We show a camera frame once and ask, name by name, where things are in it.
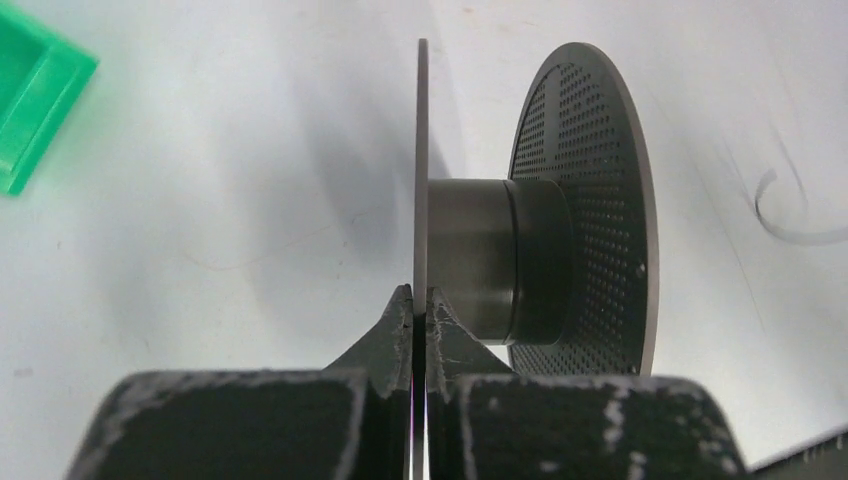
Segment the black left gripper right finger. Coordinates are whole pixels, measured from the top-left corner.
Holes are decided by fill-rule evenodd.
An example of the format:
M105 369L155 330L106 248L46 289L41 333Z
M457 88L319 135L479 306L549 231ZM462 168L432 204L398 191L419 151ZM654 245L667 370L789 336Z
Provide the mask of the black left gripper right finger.
M744 479L725 417L674 377L511 370L427 295L429 473L434 479Z

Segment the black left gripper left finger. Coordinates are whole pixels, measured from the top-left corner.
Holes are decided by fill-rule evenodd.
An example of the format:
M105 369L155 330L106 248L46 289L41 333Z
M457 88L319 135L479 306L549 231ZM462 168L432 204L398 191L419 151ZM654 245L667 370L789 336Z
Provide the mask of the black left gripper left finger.
M97 409L70 479L406 479L412 294L318 370L149 370Z

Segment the dark grey cable spool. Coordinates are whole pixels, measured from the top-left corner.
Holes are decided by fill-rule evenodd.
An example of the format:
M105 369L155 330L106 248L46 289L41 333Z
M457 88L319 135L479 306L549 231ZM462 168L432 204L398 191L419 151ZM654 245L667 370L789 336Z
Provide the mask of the dark grey cable spool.
M438 289L514 369L647 375L658 220L633 98L598 47L556 48L523 102L503 178L429 175L429 52L418 46L413 308Z

